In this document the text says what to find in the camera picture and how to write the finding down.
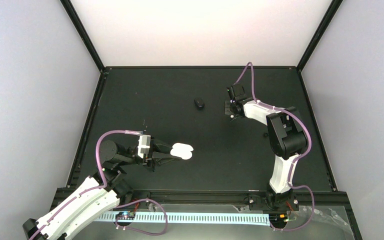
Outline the white earbud charging case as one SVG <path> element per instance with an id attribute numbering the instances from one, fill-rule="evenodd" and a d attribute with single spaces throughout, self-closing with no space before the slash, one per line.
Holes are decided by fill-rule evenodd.
<path id="1" fill-rule="evenodd" d="M 172 145 L 170 155 L 182 160 L 189 160 L 193 156 L 194 148 L 185 143 L 175 143 Z"/>

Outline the black oval object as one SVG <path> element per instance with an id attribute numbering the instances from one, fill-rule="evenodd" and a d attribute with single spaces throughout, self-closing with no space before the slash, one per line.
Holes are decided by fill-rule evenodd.
<path id="1" fill-rule="evenodd" d="M 205 107 L 205 102 L 200 97 L 197 97 L 194 99 L 194 104 L 197 107 L 197 109 L 199 109 L 199 110 L 202 110 Z"/>

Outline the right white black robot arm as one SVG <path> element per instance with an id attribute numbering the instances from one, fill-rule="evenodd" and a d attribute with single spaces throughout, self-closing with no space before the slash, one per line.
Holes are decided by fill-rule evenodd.
<path id="1" fill-rule="evenodd" d="M 296 163 L 311 146 L 309 132 L 295 107 L 279 108 L 254 100 L 240 84 L 228 86 L 226 90 L 229 100 L 224 104 L 225 115 L 231 119 L 256 120 L 267 127 L 275 159 L 264 200 L 270 209 L 277 210 L 292 196 Z"/>

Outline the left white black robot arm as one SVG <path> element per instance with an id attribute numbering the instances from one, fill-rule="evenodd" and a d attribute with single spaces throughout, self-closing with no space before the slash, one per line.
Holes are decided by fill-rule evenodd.
<path id="1" fill-rule="evenodd" d="M 193 155 L 189 144 L 164 143 L 149 135 L 141 136 L 135 147 L 125 148 L 105 140 L 99 145 L 101 172 L 83 183 L 39 219 L 28 219 L 23 230 L 28 240 L 71 240 L 100 215 L 133 200 L 134 190 L 125 181 L 124 166 L 141 165 L 154 171 L 157 166 Z"/>

